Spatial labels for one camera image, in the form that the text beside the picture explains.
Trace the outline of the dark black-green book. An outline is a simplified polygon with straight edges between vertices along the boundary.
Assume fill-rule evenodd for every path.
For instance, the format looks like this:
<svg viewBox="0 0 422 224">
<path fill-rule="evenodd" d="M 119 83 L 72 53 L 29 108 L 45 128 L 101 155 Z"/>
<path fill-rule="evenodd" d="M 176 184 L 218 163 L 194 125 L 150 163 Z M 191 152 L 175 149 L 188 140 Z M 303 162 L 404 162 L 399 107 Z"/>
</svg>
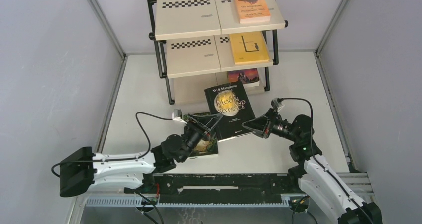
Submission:
<svg viewBox="0 0 422 224">
<path fill-rule="evenodd" d="M 211 114 L 221 114 L 216 127 L 216 137 L 220 142 L 251 134 L 253 131 L 242 126 L 255 119 L 248 95 L 241 81 L 230 82 L 204 89 Z"/>
</svg>

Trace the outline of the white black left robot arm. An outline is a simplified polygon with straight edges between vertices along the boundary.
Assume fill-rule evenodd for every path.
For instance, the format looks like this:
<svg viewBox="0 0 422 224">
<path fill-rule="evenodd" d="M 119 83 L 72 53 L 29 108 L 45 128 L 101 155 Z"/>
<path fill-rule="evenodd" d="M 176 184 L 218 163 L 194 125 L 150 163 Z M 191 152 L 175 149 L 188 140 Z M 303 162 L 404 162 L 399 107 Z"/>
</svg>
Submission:
<svg viewBox="0 0 422 224">
<path fill-rule="evenodd" d="M 160 145 L 144 152 L 110 155 L 94 153 L 90 146 L 82 147 L 52 166 L 60 179 L 60 197 L 74 197 L 99 189 L 127 188 L 148 193 L 156 185 L 154 173 L 164 173 L 185 162 L 198 143 L 215 137 L 222 114 L 183 116 L 173 111 L 171 121 L 184 124 L 183 134 L 172 134 Z"/>
</svg>

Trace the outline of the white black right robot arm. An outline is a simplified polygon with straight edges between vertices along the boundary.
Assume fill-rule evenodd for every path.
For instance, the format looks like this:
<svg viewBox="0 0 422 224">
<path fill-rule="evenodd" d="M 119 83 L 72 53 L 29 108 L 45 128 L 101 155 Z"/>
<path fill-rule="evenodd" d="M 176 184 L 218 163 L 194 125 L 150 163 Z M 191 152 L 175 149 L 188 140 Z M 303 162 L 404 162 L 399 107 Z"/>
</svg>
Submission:
<svg viewBox="0 0 422 224">
<path fill-rule="evenodd" d="M 242 124 L 254 135 L 276 135 L 292 142 L 289 152 L 297 163 L 288 170 L 288 187 L 306 193 L 326 216 L 337 224 L 381 224 L 382 213 L 374 202 L 358 196 L 332 169 L 313 140 L 313 116 L 296 116 L 292 123 L 270 108 L 264 115 Z"/>
</svg>

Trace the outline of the orange paperback book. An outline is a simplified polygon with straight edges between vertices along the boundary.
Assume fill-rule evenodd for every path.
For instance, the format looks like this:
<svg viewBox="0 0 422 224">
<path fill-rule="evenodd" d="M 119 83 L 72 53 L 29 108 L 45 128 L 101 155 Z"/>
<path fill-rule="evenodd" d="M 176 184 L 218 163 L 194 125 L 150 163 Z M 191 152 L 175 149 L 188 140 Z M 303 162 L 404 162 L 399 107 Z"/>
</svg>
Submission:
<svg viewBox="0 0 422 224">
<path fill-rule="evenodd" d="M 265 0 L 234 0 L 240 24 L 269 22 L 271 18 Z"/>
</svg>

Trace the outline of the yellow book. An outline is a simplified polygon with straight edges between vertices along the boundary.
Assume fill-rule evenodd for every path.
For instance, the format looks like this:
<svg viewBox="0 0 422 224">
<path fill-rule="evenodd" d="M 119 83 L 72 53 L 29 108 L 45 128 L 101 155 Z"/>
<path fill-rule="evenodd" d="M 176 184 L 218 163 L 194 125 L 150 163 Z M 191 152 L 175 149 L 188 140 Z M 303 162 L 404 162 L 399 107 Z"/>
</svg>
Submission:
<svg viewBox="0 0 422 224">
<path fill-rule="evenodd" d="M 261 31 L 229 35 L 235 65 L 270 61 L 266 41 Z"/>
</svg>

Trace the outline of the Jane Eyre blue book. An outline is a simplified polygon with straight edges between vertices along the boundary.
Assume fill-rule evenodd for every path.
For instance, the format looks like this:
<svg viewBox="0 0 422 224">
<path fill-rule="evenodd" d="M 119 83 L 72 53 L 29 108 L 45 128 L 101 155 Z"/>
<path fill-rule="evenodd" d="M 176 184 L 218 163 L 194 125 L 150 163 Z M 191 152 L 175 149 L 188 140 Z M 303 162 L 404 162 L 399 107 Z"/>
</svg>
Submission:
<svg viewBox="0 0 422 224">
<path fill-rule="evenodd" d="M 244 87 L 257 87 L 260 85 L 260 77 L 257 68 L 228 71 L 229 82 L 241 81 Z"/>
</svg>

